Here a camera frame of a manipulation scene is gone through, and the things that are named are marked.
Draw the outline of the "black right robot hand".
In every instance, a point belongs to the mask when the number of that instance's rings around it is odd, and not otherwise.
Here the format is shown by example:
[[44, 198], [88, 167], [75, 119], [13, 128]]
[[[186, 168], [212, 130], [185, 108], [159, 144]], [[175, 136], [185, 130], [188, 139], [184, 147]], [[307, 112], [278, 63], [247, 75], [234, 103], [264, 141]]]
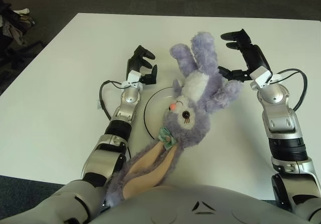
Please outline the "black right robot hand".
[[250, 74], [254, 73], [259, 67], [264, 67], [268, 72], [265, 84], [272, 79], [271, 68], [258, 45], [253, 45], [251, 39], [244, 29], [236, 32], [224, 33], [221, 39], [229, 41], [226, 46], [230, 49], [239, 50], [246, 62], [247, 70], [229, 70], [218, 66], [220, 74], [227, 80], [239, 80], [241, 82], [251, 79]]

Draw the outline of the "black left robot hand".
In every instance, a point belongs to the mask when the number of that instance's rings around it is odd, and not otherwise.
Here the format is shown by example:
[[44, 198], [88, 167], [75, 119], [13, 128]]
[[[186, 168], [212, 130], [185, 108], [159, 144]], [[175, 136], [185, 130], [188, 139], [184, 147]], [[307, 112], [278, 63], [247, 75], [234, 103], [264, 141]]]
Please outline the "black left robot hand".
[[[142, 45], [139, 45], [127, 62], [126, 77], [130, 84], [156, 84], [157, 65], [152, 66], [145, 58], [155, 60], [155, 55]], [[140, 72], [142, 66], [151, 69], [151, 73], [142, 76]]]

